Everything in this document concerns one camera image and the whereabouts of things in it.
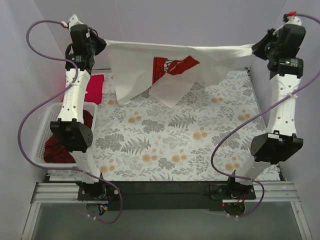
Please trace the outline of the white t shirt red print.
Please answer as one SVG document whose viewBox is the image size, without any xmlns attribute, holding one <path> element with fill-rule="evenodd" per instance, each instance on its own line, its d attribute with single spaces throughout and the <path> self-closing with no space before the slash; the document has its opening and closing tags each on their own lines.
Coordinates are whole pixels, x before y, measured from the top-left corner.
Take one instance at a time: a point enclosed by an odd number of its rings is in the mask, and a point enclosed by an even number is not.
<svg viewBox="0 0 320 240">
<path fill-rule="evenodd" d="M 194 84 L 218 85 L 237 59 L 252 55 L 252 45 L 183 46 L 107 40 L 116 99 L 126 105 L 149 94 L 169 108 Z"/>
</svg>

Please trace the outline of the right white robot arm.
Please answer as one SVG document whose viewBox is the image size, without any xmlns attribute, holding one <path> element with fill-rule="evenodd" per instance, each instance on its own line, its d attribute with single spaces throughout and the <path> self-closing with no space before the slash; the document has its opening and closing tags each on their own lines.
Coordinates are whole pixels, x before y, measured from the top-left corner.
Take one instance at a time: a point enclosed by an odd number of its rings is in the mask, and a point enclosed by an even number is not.
<svg viewBox="0 0 320 240">
<path fill-rule="evenodd" d="M 252 53 L 267 60 L 271 105 L 264 134 L 252 139 L 251 157 L 227 180 L 226 192 L 237 199 L 268 167 L 287 161 L 303 146 L 297 136 L 295 110 L 298 89 L 303 76 L 304 62 L 297 53 L 305 38 L 306 29 L 297 16 L 286 16 L 278 29 L 270 29 L 265 37 L 252 46 Z"/>
</svg>

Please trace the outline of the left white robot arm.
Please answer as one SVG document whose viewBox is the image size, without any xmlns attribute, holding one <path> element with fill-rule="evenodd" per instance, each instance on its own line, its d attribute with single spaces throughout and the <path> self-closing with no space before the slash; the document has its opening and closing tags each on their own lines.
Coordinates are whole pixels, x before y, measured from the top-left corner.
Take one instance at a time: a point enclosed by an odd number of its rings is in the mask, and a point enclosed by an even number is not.
<svg viewBox="0 0 320 240">
<path fill-rule="evenodd" d="M 91 78 L 95 56 L 106 48 L 106 41 L 95 30 L 84 24 L 74 14 L 65 24 L 71 44 L 65 50 L 66 84 L 60 113 L 50 123 L 50 130 L 58 142 L 74 158 L 83 176 L 81 181 L 92 184 L 89 194 L 95 200 L 106 196 L 106 187 L 99 183 L 101 172 L 96 166 L 91 146 L 93 131 L 84 123 L 83 110 L 88 83 Z"/>
</svg>

